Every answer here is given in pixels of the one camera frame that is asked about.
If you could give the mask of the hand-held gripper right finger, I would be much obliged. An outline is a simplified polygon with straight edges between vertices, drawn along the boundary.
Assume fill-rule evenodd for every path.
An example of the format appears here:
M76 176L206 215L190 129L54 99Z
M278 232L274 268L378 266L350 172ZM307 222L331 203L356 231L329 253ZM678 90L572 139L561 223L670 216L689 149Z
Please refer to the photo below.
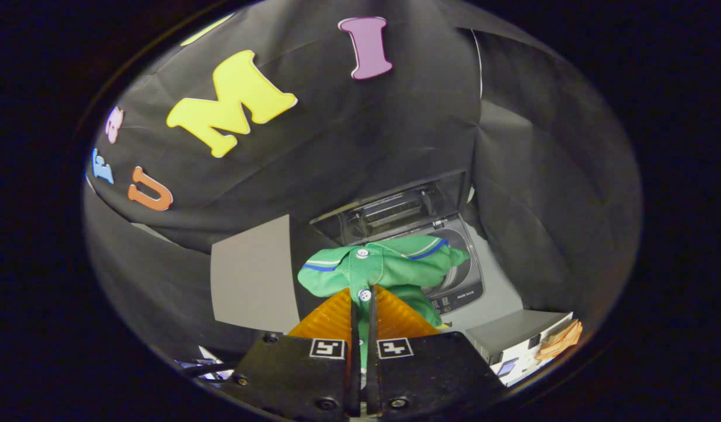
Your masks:
M369 300L368 411L380 418L478 418L507 389L460 332L382 339L381 311L394 296Z

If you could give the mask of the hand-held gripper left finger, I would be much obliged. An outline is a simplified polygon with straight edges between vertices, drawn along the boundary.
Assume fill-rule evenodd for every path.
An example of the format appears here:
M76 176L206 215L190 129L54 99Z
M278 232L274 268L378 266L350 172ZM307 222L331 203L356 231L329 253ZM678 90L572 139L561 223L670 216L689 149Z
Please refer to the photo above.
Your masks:
M357 307L344 289L288 334L267 333L238 363L232 398L279 418L348 418L360 411Z

